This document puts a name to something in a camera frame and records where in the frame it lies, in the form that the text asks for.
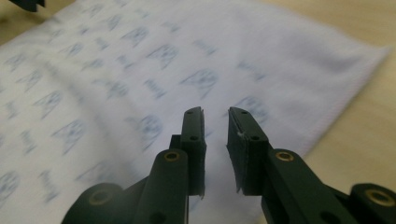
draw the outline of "light brown wooden surface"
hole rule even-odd
[[[72,0],[47,1],[38,13],[0,0],[0,44],[38,25]],[[330,24],[366,43],[396,47],[394,0],[262,0]],[[310,152],[306,161],[326,184],[349,192],[373,182],[396,190],[396,53]]]

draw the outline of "white towel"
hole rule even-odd
[[[84,189],[132,185],[195,106],[206,193],[190,223],[253,223],[228,108],[304,155],[387,52],[259,2],[79,0],[0,48],[0,223],[60,223]]]

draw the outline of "black object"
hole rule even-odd
[[[243,109],[229,110],[227,148],[236,186],[261,195],[269,224],[395,224],[395,192],[359,184],[350,195],[324,185],[296,153],[273,149],[256,120]]]
[[[186,224],[189,195],[205,193],[204,113],[186,111],[180,135],[160,152],[148,177],[126,190],[98,184],[85,190],[63,224]]]
[[[44,7],[45,0],[9,0],[26,11],[37,12],[37,5]]]

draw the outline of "metal rivet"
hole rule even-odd
[[[112,198],[113,193],[111,191],[108,189],[99,189],[91,195],[89,203],[94,206],[103,205],[108,203]]]
[[[370,199],[373,203],[392,207],[396,205],[395,200],[389,196],[386,192],[379,190],[379,189],[367,189],[364,191],[367,198]]]
[[[177,161],[180,155],[177,152],[171,151],[167,152],[164,157],[167,161]]]
[[[282,161],[294,161],[293,155],[291,155],[289,152],[277,152],[276,157]]]

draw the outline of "white cloth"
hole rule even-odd
[[[132,185],[195,106],[206,194],[190,223],[253,223],[260,199],[235,192],[228,108],[304,155],[387,52],[253,1],[77,1],[0,48],[0,223],[60,223],[84,189]]]

